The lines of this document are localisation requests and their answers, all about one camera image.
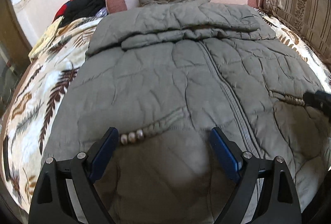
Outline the grey quilted hooded jacket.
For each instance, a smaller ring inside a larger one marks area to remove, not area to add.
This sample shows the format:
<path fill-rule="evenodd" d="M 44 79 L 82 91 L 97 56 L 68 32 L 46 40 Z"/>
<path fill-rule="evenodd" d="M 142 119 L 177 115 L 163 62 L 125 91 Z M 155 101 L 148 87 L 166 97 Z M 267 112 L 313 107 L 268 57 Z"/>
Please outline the grey quilted hooded jacket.
<path fill-rule="evenodd" d="M 114 223 L 216 223 L 235 183 L 209 142 L 219 127 L 242 151 L 284 158 L 301 223 L 324 223 L 330 207 L 330 110 L 308 106 L 307 91 L 330 94 L 330 71 L 288 27 L 248 5 L 211 0 L 139 0 L 104 17 L 85 62 L 106 69 L 111 87 L 100 116 L 123 116 L 92 144 L 75 126 L 87 118 L 75 79 L 42 158 L 69 160 L 110 128 L 119 142 L 96 192 Z"/>

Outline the black and red clothes pile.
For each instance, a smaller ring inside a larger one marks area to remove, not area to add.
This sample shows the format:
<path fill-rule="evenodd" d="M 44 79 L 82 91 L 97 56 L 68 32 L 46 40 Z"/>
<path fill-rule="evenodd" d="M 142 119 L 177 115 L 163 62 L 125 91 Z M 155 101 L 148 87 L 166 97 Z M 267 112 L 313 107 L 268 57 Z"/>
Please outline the black and red clothes pile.
<path fill-rule="evenodd" d="M 76 19 L 94 17 L 105 6 L 106 0 L 69 0 L 59 8 L 53 21 L 63 16 L 60 26 L 64 27 Z"/>

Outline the leaf patterned fleece blanket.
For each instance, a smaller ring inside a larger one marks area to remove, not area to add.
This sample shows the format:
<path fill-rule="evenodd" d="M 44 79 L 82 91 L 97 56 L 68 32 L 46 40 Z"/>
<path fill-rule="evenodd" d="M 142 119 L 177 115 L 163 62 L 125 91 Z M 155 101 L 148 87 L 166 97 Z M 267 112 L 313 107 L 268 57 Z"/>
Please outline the leaf patterned fleece blanket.
<path fill-rule="evenodd" d="M 75 123 L 83 132 L 82 144 L 92 144 L 110 123 L 118 123 L 120 130 L 125 130 L 123 116 L 100 116 L 99 105 L 104 104 L 106 98 L 99 95 L 98 90 L 111 87 L 106 69 L 85 62 L 90 39 L 99 22 L 99 18 L 90 17 L 59 26 L 54 40 L 27 69 L 2 121 L 4 182 L 24 212 L 30 209 L 53 123 L 75 79 L 81 86 L 95 78 L 103 79 L 85 91 L 92 103 L 80 109 L 87 118 Z"/>

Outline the striped beige sofa cushion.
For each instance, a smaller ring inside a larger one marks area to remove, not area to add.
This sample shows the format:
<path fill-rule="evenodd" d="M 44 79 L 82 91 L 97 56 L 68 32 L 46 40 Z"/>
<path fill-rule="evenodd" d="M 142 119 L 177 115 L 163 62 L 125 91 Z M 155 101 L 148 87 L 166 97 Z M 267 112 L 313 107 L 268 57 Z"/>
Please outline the striped beige sofa cushion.
<path fill-rule="evenodd" d="M 263 8 L 293 29 L 330 66 L 330 0 L 264 0 Z"/>

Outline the brown wooden glass door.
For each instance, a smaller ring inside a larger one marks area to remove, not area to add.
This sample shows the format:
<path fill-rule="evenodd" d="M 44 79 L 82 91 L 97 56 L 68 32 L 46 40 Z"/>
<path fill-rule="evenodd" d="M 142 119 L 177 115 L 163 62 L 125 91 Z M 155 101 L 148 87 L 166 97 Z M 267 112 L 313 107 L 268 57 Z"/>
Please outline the brown wooden glass door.
<path fill-rule="evenodd" d="M 17 20 L 11 0 L 1 0 L 1 115 L 27 67 L 31 46 Z"/>

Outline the yellow cloth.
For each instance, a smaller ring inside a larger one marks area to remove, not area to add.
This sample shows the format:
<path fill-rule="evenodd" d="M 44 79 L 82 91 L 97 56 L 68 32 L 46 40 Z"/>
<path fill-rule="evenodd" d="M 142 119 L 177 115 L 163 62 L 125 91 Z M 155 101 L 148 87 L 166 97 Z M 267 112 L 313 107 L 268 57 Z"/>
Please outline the yellow cloth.
<path fill-rule="evenodd" d="M 48 28 L 44 31 L 42 36 L 38 39 L 36 44 L 33 46 L 32 50 L 29 52 L 29 60 L 32 63 L 39 57 L 39 54 L 43 52 L 49 44 L 54 40 L 59 25 L 62 22 L 64 16 L 58 17 Z"/>

